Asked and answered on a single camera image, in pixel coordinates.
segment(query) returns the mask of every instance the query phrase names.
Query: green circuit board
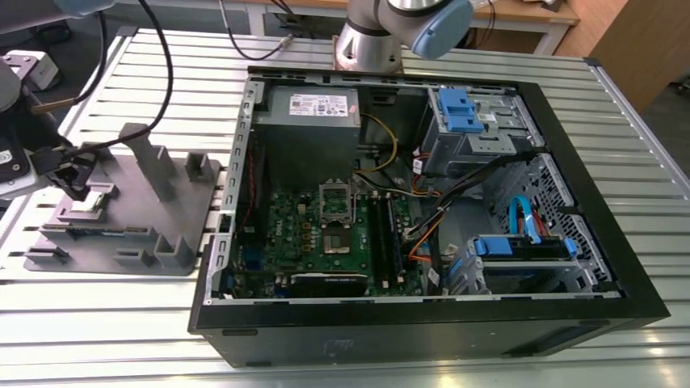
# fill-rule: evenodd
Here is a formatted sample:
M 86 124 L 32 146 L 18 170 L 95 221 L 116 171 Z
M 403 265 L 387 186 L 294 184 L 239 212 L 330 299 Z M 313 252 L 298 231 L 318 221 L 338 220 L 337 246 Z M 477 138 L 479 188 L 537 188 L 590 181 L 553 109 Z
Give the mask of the green circuit board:
M 419 270 L 402 272 L 387 286 L 377 281 L 370 226 L 370 199 L 353 197 L 354 222 L 343 226 L 322 225 L 318 192 L 275 192 L 269 210 L 267 244 L 263 248 L 263 277 L 249 279 L 257 297 L 273 296 L 274 279 L 290 273 L 358 273 L 367 276 L 367 296 L 414 296 L 422 293 Z M 347 210 L 347 198 L 327 197 L 325 208 L 334 213 Z M 402 231 L 411 223 L 407 199 L 391 199 L 395 226 Z

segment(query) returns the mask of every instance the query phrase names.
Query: orange wire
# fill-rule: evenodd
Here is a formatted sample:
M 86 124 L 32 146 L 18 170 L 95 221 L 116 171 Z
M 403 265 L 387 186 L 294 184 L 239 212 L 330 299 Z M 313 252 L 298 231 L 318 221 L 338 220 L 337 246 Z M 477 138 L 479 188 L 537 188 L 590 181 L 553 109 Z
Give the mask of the orange wire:
M 425 262 L 431 262 L 431 259 L 429 257 L 423 257 L 423 256 L 410 256 L 410 260 L 413 261 L 425 261 Z
M 414 179 L 413 179 L 413 193 L 414 194 L 419 194 L 421 196 L 426 196 L 430 193 L 430 191 L 427 190 L 427 191 L 423 192 L 422 190 L 418 189 L 419 178 L 422 178 L 422 175 L 415 175 L 414 176 Z M 438 190 L 434 190 L 434 195 L 435 196 L 441 196 L 441 192 Z
M 414 253 L 418 251 L 418 249 L 422 246 L 423 242 L 430 237 L 430 234 L 434 231 L 434 229 L 437 228 L 437 226 L 441 224 L 441 220 L 442 219 L 443 219 L 443 216 L 441 216 L 439 221 L 437 221 L 435 224 L 430 227 L 430 229 L 427 230 L 427 233 L 423 234 L 422 238 L 418 241 L 418 244 L 414 246 L 413 250 L 410 251 L 410 255 L 407 256 L 410 259 L 414 259 L 414 257 L 419 257 L 419 256 L 415 256 Z

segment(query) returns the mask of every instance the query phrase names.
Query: motherboard chip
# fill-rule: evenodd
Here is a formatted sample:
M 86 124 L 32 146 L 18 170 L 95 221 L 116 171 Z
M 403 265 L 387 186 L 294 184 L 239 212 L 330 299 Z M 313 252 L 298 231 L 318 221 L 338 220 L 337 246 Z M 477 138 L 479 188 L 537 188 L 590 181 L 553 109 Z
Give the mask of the motherboard chip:
M 327 255 L 347 255 L 351 253 L 350 229 L 326 228 L 323 230 L 323 253 Z

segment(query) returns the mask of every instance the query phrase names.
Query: motherboard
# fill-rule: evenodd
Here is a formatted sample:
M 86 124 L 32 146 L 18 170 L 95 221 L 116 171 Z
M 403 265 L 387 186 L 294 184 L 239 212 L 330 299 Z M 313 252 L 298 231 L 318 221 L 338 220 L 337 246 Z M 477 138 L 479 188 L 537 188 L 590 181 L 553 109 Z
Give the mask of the motherboard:
M 245 289 L 255 297 L 294 297 L 295 284 L 329 294 L 315 283 L 338 281 L 339 293 L 354 284 L 354 296 L 421 295 L 421 268 L 402 257 L 411 223 L 405 196 L 274 192 L 266 246 L 242 252 Z

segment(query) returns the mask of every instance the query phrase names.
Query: open computer tower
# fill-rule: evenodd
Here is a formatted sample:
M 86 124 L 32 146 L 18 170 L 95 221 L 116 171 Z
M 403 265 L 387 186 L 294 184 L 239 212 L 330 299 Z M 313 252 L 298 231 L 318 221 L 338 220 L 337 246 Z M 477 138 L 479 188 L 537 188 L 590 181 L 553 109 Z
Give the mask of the open computer tower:
M 234 366 L 543 356 L 669 316 L 537 84 L 250 68 L 190 331 Z

